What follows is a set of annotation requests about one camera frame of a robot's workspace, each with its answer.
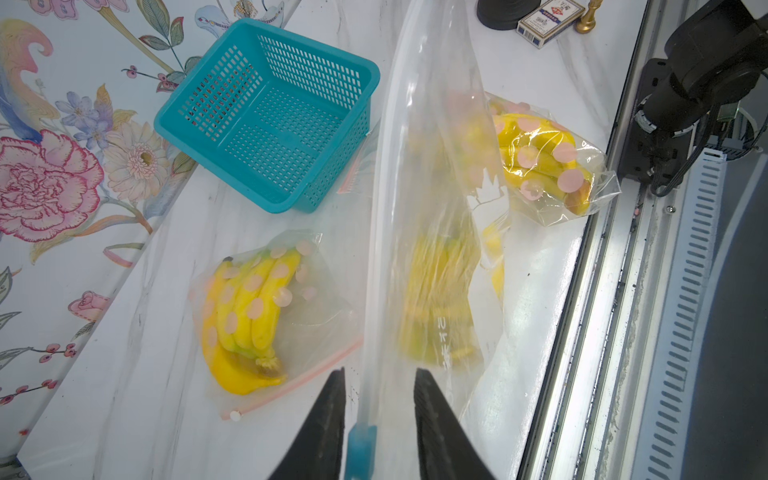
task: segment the pink flower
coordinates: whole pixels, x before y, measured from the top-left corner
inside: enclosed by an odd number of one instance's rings
[[[42,141],[0,138],[0,231],[27,242],[79,227],[99,203],[104,171],[70,137],[43,130]]]
[[[97,322],[108,306],[109,299],[106,296],[88,291],[69,304],[69,311],[89,322]]]
[[[112,5],[117,10],[128,11],[128,5],[125,0],[84,0],[89,7],[94,10],[101,10],[103,7]],[[76,20],[78,11],[74,9],[74,0],[29,0],[29,6],[40,15],[47,15],[53,10],[54,15],[61,20],[70,18]]]

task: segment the black cable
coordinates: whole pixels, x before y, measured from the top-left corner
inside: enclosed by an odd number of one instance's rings
[[[765,71],[761,71],[760,74],[764,76],[766,80],[768,80],[768,73],[766,73]],[[739,160],[744,155],[750,153],[754,148],[755,144],[757,143],[757,141],[760,139],[760,136],[762,136],[766,132],[766,130],[768,130],[768,114],[766,114],[765,120],[763,120],[763,126],[760,127],[757,133],[755,133],[755,136],[752,139],[752,141],[745,142],[743,151],[740,154],[734,155],[732,158],[729,158],[727,161]]]
[[[707,146],[707,140],[712,135],[712,132],[714,132],[715,125],[717,124],[717,112],[720,111],[720,104],[714,104],[710,106],[709,113],[705,116],[707,119],[706,126],[704,127],[704,135],[702,136],[701,140],[699,140],[699,144],[696,146],[696,149],[694,152],[685,160],[685,163],[680,166],[680,168],[677,169],[677,172],[675,172],[675,175],[670,179],[669,183],[664,186],[664,189],[659,192],[658,188],[661,183],[661,171],[662,169],[659,166],[654,166],[654,179],[650,186],[650,192],[653,195],[656,195],[657,197],[666,197],[669,195],[672,190],[674,190],[677,185],[680,185],[680,183],[683,181],[683,176],[686,172],[693,166],[696,159],[701,155],[701,152],[704,151],[704,148]]]

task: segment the plastic bag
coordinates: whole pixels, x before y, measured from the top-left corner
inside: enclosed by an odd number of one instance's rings
[[[467,22],[464,2],[414,0],[398,42],[346,478],[417,478],[416,368],[461,415],[502,334],[509,201]]]
[[[512,203],[547,226],[592,215],[618,195],[605,154],[547,112],[486,93]]]
[[[190,301],[222,418],[295,389],[360,343],[323,262],[321,235],[289,230],[199,275]]]
[[[355,153],[338,194],[373,195],[373,175],[376,172],[376,145],[379,143],[379,124],[368,133],[362,146]]]

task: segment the marble surface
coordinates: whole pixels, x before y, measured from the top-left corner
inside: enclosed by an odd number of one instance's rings
[[[372,59],[384,83],[406,8],[406,0],[303,0],[287,29]],[[606,2],[592,33],[566,31],[542,50],[513,31],[484,28],[472,0],[467,9],[485,89],[547,108],[605,148],[644,2]],[[382,91],[373,98],[374,118]],[[365,257],[369,207],[366,196],[334,194],[313,216],[269,215],[198,168],[31,432],[19,454],[30,476],[267,477],[303,421],[295,412],[309,410],[324,376],[240,422],[222,421],[186,307],[190,279],[211,259],[286,228],[324,224],[332,232],[323,251],[330,265]],[[328,224],[340,217],[343,224]],[[583,228],[584,220],[543,228],[516,217],[507,239],[505,334],[463,419],[497,478],[516,475]],[[362,309],[365,272],[337,267],[334,274]],[[343,365],[349,428],[358,353]]]

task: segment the teal plastic basket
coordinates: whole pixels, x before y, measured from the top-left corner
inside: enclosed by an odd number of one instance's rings
[[[379,69],[256,20],[235,22],[154,126],[264,210],[312,212],[368,134]]]

